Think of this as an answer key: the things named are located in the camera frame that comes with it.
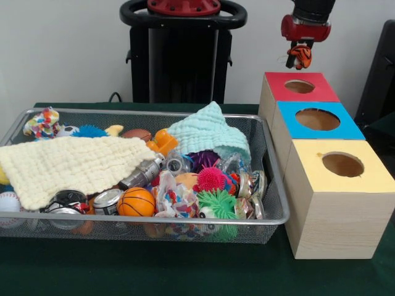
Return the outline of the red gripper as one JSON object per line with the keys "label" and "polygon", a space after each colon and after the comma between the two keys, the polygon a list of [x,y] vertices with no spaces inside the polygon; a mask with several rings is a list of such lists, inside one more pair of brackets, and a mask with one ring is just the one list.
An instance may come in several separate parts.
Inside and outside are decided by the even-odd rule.
{"label": "red gripper", "polygon": [[291,41],[290,49],[287,51],[286,67],[293,68],[295,56],[291,53],[297,46],[297,42],[306,41],[306,46],[312,49],[314,42],[323,42],[331,31],[331,23],[312,23],[299,20],[292,15],[285,15],[281,21],[281,35],[287,41]]}

